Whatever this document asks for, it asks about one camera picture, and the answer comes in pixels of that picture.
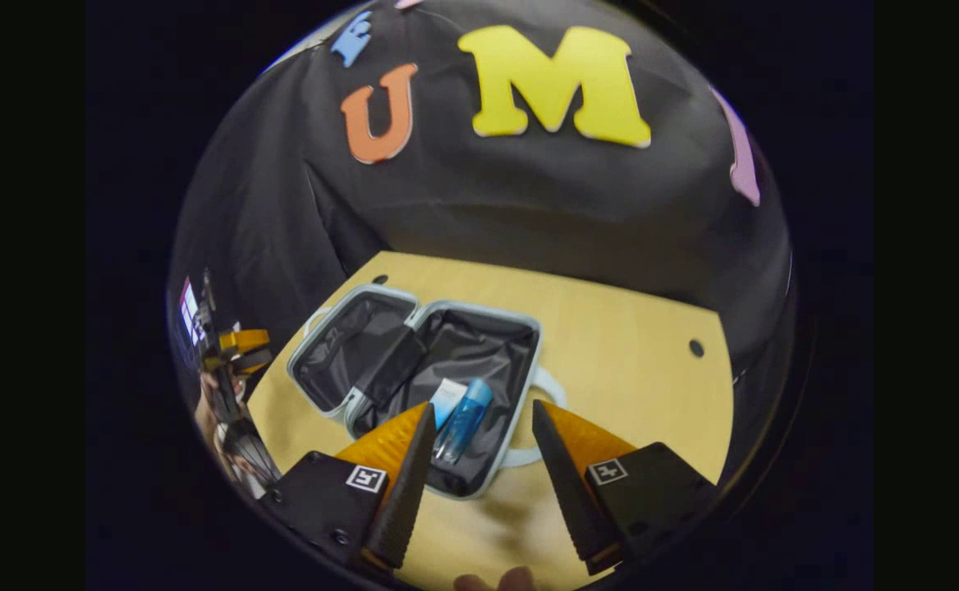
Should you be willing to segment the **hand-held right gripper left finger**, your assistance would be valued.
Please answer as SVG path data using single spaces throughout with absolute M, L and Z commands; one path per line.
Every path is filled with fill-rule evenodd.
M 337 454 L 308 452 L 270 488 L 270 515 L 296 541 L 340 567 L 400 569 L 435 435 L 434 405 L 426 401 Z

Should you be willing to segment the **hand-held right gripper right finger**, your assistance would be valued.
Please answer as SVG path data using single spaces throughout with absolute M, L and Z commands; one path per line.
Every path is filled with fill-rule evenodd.
M 664 442 L 637 447 L 536 401 L 532 433 L 589 575 L 663 552 L 694 530 L 718 487 Z

